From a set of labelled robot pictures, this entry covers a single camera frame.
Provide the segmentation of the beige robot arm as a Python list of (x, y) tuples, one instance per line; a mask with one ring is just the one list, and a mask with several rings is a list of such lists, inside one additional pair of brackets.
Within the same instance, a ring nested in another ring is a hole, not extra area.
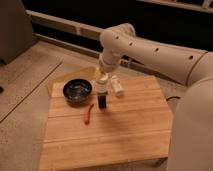
[(168, 77), (160, 85), (182, 96), (173, 114), (167, 171), (213, 171), (213, 51), (160, 43), (136, 35), (129, 23), (104, 29), (100, 69), (128, 56)]

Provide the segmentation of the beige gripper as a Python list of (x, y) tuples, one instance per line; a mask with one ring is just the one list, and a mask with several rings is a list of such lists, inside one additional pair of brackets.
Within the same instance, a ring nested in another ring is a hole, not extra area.
[(117, 61), (112, 56), (101, 54), (99, 56), (99, 69), (101, 72), (110, 73), (117, 67)]

